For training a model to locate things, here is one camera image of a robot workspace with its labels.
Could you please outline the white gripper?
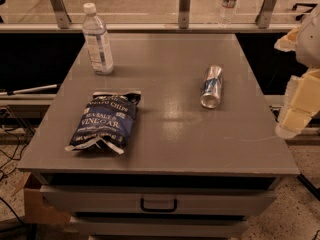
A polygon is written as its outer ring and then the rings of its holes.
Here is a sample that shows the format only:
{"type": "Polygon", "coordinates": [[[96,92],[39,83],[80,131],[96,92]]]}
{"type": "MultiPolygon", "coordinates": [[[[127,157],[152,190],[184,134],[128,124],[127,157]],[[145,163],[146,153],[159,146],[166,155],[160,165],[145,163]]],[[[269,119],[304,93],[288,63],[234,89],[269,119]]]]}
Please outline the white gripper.
{"type": "Polygon", "coordinates": [[[296,59],[308,69],[301,77],[292,76],[287,83],[284,105],[278,116],[275,133],[283,139],[300,134],[320,111],[320,5],[274,44],[274,48],[294,51],[296,59]]]}

